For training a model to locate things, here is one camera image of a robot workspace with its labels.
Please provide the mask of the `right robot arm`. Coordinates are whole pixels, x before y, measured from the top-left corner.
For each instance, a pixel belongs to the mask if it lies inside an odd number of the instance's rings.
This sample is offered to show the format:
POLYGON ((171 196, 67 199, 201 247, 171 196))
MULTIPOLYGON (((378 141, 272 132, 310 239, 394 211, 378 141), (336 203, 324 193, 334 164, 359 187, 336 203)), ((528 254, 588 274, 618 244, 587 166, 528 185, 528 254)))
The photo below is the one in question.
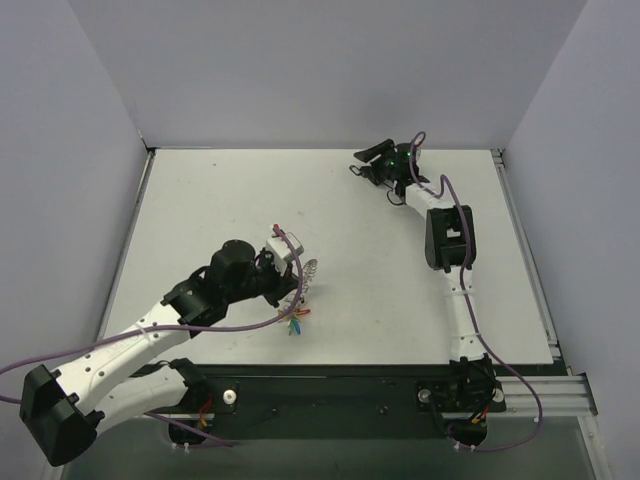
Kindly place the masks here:
POLYGON ((477 249, 473 212, 460 202, 446 175, 439 177, 435 187, 420 174, 418 160, 425 138, 421 132, 408 143, 387 139, 358 151, 353 157, 361 165, 352 165, 350 170, 375 186, 386 186, 402 205, 423 218, 426 263, 438 275, 445 299, 453 400, 460 407, 472 401, 489 403, 497 384, 474 310, 471 277, 477 249))

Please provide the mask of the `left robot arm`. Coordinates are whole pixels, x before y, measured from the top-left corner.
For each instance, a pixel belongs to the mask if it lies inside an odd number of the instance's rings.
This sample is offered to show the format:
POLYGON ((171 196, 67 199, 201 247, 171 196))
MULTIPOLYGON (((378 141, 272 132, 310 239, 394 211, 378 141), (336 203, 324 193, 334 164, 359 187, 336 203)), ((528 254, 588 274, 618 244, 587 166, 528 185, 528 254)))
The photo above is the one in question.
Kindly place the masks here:
POLYGON ((278 307, 302 295, 302 243, 275 230, 261 250, 229 240, 209 264, 175 285, 137 322, 81 350, 54 369, 39 365, 24 378, 19 416, 52 466, 84 453, 115 425, 156 409, 207 413, 219 399, 188 359, 137 371, 204 332, 220 331, 231 305, 257 297, 278 307))

